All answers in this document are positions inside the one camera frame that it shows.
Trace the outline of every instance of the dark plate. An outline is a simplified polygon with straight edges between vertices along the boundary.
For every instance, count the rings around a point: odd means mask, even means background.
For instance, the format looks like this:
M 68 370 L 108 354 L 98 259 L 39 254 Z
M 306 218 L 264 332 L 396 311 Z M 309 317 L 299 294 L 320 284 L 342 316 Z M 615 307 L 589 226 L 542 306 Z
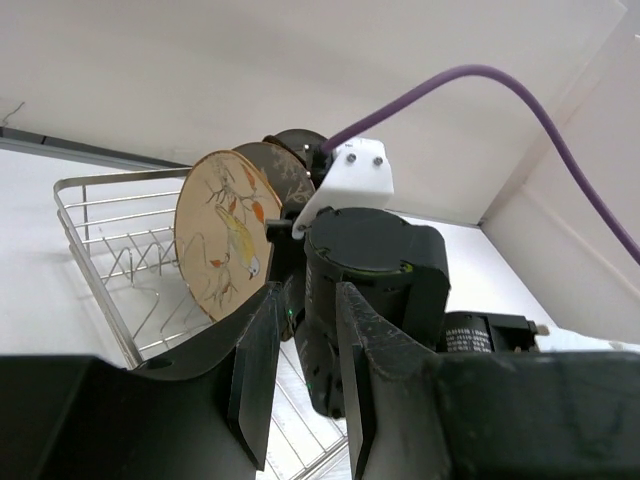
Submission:
M 305 145 L 315 145 L 326 140 L 326 138 L 319 133 L 312 132 L 311 130 L 305 130 L 304 128 L 284 130 L 274 136 L 293 150 L 300 158 L 304 159 L 306 159 L 304 150 Z
M 267 178 L 285 207 L 306 204 L 315 189 L 300 161 L 279 145 L 265 142 L 245 143 L 234 148 L 249 159 Z

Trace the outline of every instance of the white surface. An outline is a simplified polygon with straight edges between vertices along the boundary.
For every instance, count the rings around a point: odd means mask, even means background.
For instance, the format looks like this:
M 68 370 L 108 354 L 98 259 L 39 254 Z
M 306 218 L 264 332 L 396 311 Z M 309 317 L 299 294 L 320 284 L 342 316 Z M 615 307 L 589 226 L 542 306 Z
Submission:
M 640 32 L 640 21 L 637 30 Z M 562 132 L 576 160 L 640 242 L 640 39 L 634 39 Z M 483 227 L 555 321 L 640 342 L 640 267 L 554 150 Z
M 193 163 L 287 128 L 329 136 L 463 63 L 505 69 L 554 112 L 624 13 L 616 0 L 0 0 L 0 115 L 24 101 L 10 126 Z M 466 79 L 367 136 L 398 166 L 393 208 L 476 223 L 538 132 L 511 92 Z
M 445 239 L 451 282 L 448 312 L 472 310 L 525 315 L 537 324 L 555 325 L 482 230 L 404 218 L 416 225 L 437 228 Z
M 92 353 L 122 363 L 56 217 L 53 184 L 103 167 L 0 151 L 0 353 Z
M 393 174 L 382 142 L 352 138 L 334 154 L 327 176 L 293 224 L 293 238 L 304 237 L 304 230 L 323 208 L 383 209 L 393 198 Z

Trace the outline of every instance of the leaf painting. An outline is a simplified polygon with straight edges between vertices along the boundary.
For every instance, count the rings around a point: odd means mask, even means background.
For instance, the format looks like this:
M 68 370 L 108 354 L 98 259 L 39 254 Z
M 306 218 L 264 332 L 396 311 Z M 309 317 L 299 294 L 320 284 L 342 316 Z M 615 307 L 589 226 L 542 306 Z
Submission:
M 287 202 L 296 202 L 296 203 L 306 203 L 311 198 L 313 192 L 306 188 L 302 182 L 298 183 L 298 186 L 295 190 L 291 187 L 287 190 L 287 196 L 284 199 L 284 203 Z
M 300 173 L 298 159 L 293 155 L 278 157 L 273 166 L 276 170 L 280 170 L 280 177 L 283 180 L 296 178 Z
M 262 204 L 260 204 L 260 202 L 253 202 L 251 204 L 251 209 L 253 210 L 253 214 L 256 216 L 256 219 L 264 225 L 264 209 L 262 208 Z
M 242 165 L 242 169 L 244 170 L 244 174 L 247 176 L 247 180 L 249 180 L 249 186 L 251 187 L 251 190 L 253 190 L 255 192 L 256 191 L 256 179 L 253 177 L 253 175 L 251 174 L 251 172 L 249 171 L 249 169 L 247 167 Z

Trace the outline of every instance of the white wall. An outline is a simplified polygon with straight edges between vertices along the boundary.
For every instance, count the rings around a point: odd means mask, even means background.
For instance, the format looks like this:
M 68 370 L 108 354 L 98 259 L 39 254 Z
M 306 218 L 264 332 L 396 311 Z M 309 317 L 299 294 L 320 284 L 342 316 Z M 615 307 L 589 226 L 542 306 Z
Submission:
M 587 177 L 640 242 L 638 78 L 640 39 L 634 38 L 562 131 Z M 555 151 L 547 151 L 483 229 L 558 325 L 640 342 L 640 267 Z
M 291 127 L 331 135 L 461 63 L 551 110 L 625 15 L 616 0 L 0 0 L 9 126 L 193 163 Z M 371 132 L 392 207 L 475 224 L 538 134 L 509 91 L 445 87 Z

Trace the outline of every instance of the metal dish rack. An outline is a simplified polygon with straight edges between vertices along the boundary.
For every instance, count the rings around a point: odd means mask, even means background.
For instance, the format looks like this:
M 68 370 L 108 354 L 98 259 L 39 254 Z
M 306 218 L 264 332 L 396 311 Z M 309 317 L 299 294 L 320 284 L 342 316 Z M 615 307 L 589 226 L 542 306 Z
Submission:
M 70 178 L 54 186 L 69 249 L 130 368 L 211 325 L 175 256 L 175 206 L 189 170 Z M 315 413 L 295 346 L 281 344 L 267 466 L 256 478 L 350 478 L 335 470 L 347 456 L 344 421 Z

